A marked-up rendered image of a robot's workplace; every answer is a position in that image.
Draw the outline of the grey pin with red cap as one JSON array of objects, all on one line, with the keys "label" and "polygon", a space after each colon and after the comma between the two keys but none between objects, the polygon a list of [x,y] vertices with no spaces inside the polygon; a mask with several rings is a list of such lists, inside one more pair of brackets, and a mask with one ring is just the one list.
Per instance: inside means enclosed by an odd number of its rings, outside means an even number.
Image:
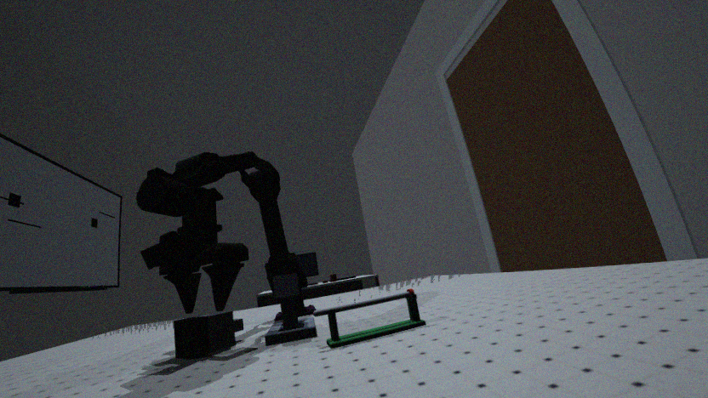
[{"label": "grey pin with red cap", "polygon": [[334,312],[336,313],[336,312],[340,312],[340,311],[344,311],[344,310],[359,309],[359,308],[363,308],[363,307],[367,307],[367,306],[371,306],[371,305],[382,304],[385,302],[390,302],[390,301],[394,301],[394,300],[398,300],[398,299],[405,299],[405,298],[411,299],[411,295],[414,295],[414,294],[415,294],[414,290],[411,288],[411,289],[408,289],[407,292],[405,292],[405,293],[398,293],[398,294],[393,294],[393,295],[389,295],[389,296],[385,296],[385,297],[381,297],[381,298],[374,298],[374,299],[370,299],[370,300],[366,300],[366,301],[362,301],[362,302],[357,302],[357,303],[353,303],[353,304],[346,304],[346,305],[341,305],[341,306],[337,306],[337,307],[330,307],[330,308],[326,308],[326,309],[315,310],[313,312],[313,315],[315,317],[325,316],[325,315],[329,314],[329,310],[331,310],[331,309],[334,309]]}]

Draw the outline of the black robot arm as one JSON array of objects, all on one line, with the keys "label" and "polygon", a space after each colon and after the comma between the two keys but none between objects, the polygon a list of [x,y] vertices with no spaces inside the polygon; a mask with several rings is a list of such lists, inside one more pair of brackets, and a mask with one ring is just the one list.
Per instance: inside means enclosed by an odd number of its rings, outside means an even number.
[{"label": "black robot arm", "polygon": [[[247,174],[245,170],[259,171]],[[147,178],[137,193],[137,205],[141,210],[184,219],[209,217],[216,219],[216,202],[223,196],[213,187],[198,188],[222,179],[225,174],[238,171],[250,194],[259,202],[271,257],[265,264],[267,280],[273,293],[273,276],[297,273],[300,299],[296,299],[297,313],[306,312],[302,287],[307,287],[307,278],[298,265],[296,257],[288,250],[283,223],[277,204],[281,190],[280,175],[267,161],[258,158],[252,151],[218,156],[203,152],[176,163],[173,174],[161,168],[147,171]],[[197,254],[191,231],[181,227],[181,234],[170,231],[160,237],[160,243],[140,251],[148,270],[178,261],[179,255]],[[192,253],[194,252],[194,253]]]}]

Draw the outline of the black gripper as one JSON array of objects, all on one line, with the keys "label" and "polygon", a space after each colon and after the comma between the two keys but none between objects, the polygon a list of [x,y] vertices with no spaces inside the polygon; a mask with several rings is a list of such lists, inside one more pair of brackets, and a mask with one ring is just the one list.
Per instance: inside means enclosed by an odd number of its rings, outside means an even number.
[{"label": "black gripper", "polygon": [[[193,313],[196,303],[198,285],[201,273],[200,266],[210,277],[213,288],[214,305],[216,311],[223,311],[226,301],[231,293],[231,288],[243,264],[248,260],[248,249],[243,243],[217,242],[217,232],[222,231],[222,225],[217,225],[217,219],[209,217],[196,217],[184,219],[182,226],[191,231],[195,242],[197,254],[186,256],[179,255],[178,261],[169,260],[159,266],[159,275],[174,284],[186,314]],[[177,234],[181,234],[181,227]]]}]

